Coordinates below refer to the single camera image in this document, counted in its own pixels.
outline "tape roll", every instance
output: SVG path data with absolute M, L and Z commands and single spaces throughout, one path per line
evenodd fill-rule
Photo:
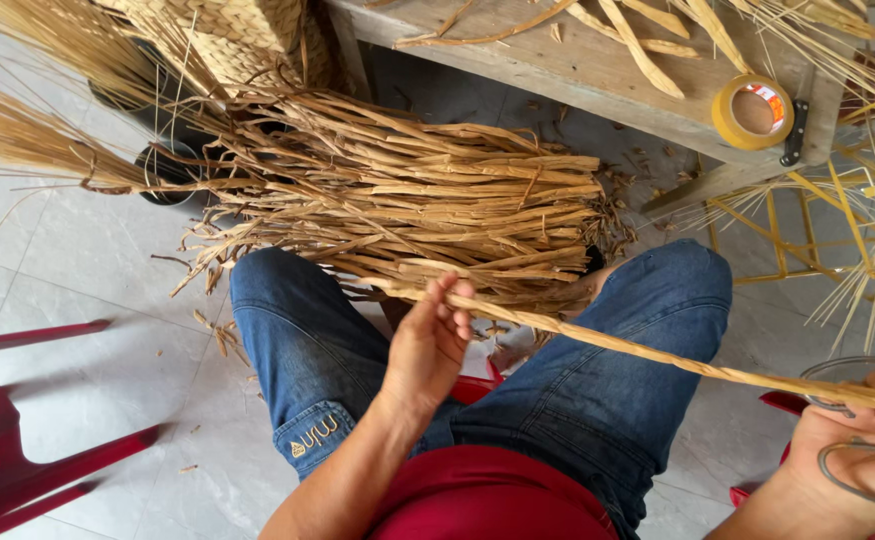
M 778 83 L 760 75 L 743 74 L 731 79 L 714 96 L 711 118 L 731 146 L 761 150 L 788 136 L 794 111 L 791 98 Z

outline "blue jeans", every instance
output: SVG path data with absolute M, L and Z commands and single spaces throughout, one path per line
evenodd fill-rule
M 339 446 L 381 388 L 388 342 L 318 266 L 277 248 L 231 276 L 234 317 L 260 376 L 274 445 L 301 480 Z M 678 240 L 623 264 L 574 321 L 699 362 L 731 305 L 720 255 Z M 556 336 L 474 404 L 448 399 L 412 455 L 455 444 L 543 461 L 600 500 L 622 538 L 646 515 L 699 376 Z

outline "red shirt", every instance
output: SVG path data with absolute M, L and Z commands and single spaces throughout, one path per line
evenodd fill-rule
M 368 538 L 618 540 L 594 494 L 563 473 L 515 451 L 470 445 L 408 460 Z

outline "woven texture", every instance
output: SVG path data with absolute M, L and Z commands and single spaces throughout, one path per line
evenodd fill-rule
M 302 0 L 101 0 L 134 22 L 148 12 L 171 12 L 190 31 L 193 47 L 223 83 L 244 83 L 256 73 L 260 84 L 280 85 L 273 72 L 297 86 L 331 87 L 335 64 L 317 21 L 305 16 L 308 80 L 304 81 L 299 24 Z

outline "wooden table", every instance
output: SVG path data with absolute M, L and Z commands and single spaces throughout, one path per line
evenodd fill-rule
M 331 12 L 347 67 L 365 98 L 369 85 L 359 42 L 390 47 L 398 38 L 433 32 L 463 3 L 463 0 L 398 0 L 368 9 L 362 6 L 363 0 L 324 1 Z M 647 0 L 647 3 L 666 9 L 663 0 Z M 606 22 L 597 0 L 582 0 L 581 5 Z M 444 37 L 490 36 L 532 19 L 547 6 L 551 6 L 551 0 L 539 0 L 537 4 L 526 0 L 478 0 Z M 702 28 L 680 14 L 691 33 L 691 38 L 685 40 L 635 11 L 625 7 L 622 10 L 637 37 L 688 45 L 702 56 L 694 60 L 648 53 L 683 90 L 685 99 L 675 99 L 655 89 L 622 44 L 564 12 L 504 39 L 503 43 L 409 47 L 401 51 L 582 108 L 724 162 L 700 178 L 648 202 L 642 213 L 649 217 L 666 215 L 797 168 L 785 168 L 778 162 L 783 145 L 747 152 L 731 147 L 720 138 L 711 123 L 711 101 L 738 71 L 719 51 L 714 58 L 713 43 Z M 770 34 L 765 36 L 766 54 L 765 45 L 752 23 L 741 19 L 727 6 L 718 4 L 717 13 L 752 69 L 769 76 L 766 66 L 772 66 L 773 78 L 784 90 L 791 94 L 797 91 L 806 71 L 804 57 Z M 553 22 L 561 25 L 563 43 L 551 38 L 549 27 Z M 819 165 L 827 160 L 841 93 L 840 84 L 818 71 L 812 88 L 804 155 L 798 166 Z

